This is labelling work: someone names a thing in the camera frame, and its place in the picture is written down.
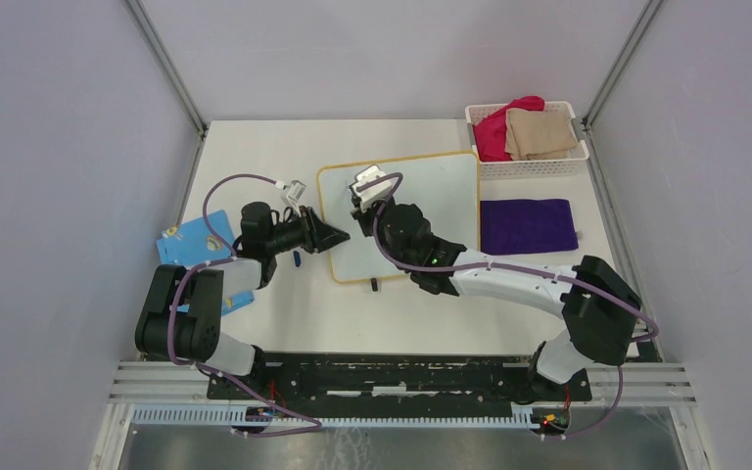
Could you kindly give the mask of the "yellow framed whiteboard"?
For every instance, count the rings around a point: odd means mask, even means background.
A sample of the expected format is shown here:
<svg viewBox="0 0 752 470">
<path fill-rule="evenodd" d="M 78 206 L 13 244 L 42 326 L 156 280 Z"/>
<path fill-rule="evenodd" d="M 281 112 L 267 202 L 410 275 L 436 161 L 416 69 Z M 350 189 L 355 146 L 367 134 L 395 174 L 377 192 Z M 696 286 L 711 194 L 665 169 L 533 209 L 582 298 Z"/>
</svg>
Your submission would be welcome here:
<svg viewBox="0 0 752 470">
<path fill-rule="evenodd" d="M 321 218 L 351 235 L 329 251 L 330 271 L 340 284 L 391 279 L 402 272 L 385 260 L 352 218 L 349 187 L 355 176 L 372 165 L 403 175 L 394 198 L 415 204 L 430 220 L 435 235 L 477 249 L 480 241 L 480 169 L 472 151 L 457 151 L 378 161 L 336 164 L 316 174 Z"/>
</svg>

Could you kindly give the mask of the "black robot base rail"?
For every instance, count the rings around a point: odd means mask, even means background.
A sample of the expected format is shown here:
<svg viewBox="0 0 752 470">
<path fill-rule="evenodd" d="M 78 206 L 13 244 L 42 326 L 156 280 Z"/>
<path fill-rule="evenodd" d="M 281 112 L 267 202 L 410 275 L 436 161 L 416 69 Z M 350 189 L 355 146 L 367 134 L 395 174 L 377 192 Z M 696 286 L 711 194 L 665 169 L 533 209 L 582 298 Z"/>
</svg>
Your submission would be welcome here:
<svg viewBox="0 0 752 470">
<path fill-rule="evenodd" d="M 265 352 L 246 384 L 307 417 L 508 417 L 514 405 L 592 398 L 584 370 L 552 385 L 526 355 Z"/>
</svg>

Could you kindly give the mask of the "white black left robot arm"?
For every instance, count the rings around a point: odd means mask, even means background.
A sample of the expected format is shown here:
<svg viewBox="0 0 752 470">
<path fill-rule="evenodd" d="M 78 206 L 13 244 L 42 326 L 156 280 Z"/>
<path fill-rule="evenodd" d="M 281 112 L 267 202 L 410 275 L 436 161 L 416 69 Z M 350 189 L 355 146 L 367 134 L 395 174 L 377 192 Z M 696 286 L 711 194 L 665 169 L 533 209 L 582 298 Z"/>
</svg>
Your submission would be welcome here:
<svg viewBox="0 0 752 470">
<path fill-rule="evenodd" d="M 351 235 L 322 221 L 310 207 L 300 206 L 282 221 L 264 202 L 241 210 L 241 235 L 222 264 L 202 262 L 202 268 L 160 265 L 152 278 L 138 319 L 134 343 L 150 358 L 195 362 L 231 374 L 230 384 L 245 399 L 260 397 L 268 373 L 256 365 L 262 350 L 221 331 L 226 285 L 240 293 L 265 288 L 277 268 L 276 257 L 302 250 L 324 253 L 350 240 Z"/>
</svg>

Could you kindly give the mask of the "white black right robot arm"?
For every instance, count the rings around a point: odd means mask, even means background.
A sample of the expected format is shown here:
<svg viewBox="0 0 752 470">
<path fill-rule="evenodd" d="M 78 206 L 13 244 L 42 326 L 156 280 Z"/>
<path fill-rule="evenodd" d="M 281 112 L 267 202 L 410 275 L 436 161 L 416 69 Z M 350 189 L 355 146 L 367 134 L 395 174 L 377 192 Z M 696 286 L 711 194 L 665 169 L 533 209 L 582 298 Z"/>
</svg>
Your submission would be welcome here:
<svg viewBox="0 0 752 470">
<path fill-rule="evenodd" d="M 352 197 L 352 218 L 380 254 L 432 295 L 483 297 L 529 306 L 563 320 L 526 374 L 529 392 L 550 400 L 580 370 L 625 363 L 641 299 L 602 258 L 574 265 L 510 264 L 436 236 L 415 205 Z"/>
</svg>

